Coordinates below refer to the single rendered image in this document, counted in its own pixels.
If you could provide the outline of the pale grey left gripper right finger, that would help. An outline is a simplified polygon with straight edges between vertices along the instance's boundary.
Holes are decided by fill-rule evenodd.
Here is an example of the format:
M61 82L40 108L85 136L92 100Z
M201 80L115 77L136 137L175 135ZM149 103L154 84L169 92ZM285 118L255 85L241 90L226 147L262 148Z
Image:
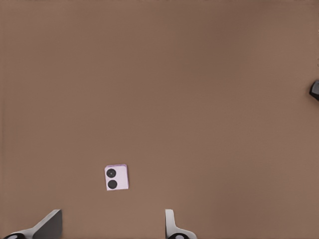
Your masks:
M179 228L175 223L174 211L165 209L165 239L197 239L195 233Z

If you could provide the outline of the pink phone with black lenses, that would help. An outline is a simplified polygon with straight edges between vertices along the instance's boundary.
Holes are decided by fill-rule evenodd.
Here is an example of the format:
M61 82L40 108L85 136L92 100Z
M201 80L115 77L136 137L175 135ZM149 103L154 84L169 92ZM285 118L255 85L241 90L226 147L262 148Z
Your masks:
M128 167L126 164L107 165L104 168L107 191L129 189Z

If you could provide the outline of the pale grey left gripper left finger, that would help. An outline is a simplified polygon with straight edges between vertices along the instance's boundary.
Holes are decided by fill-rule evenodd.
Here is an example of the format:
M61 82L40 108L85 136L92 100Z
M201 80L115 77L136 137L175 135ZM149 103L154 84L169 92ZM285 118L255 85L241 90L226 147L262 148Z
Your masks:
M56 209L35 226L13 232L3 239L60 239L62 235L62 210Z

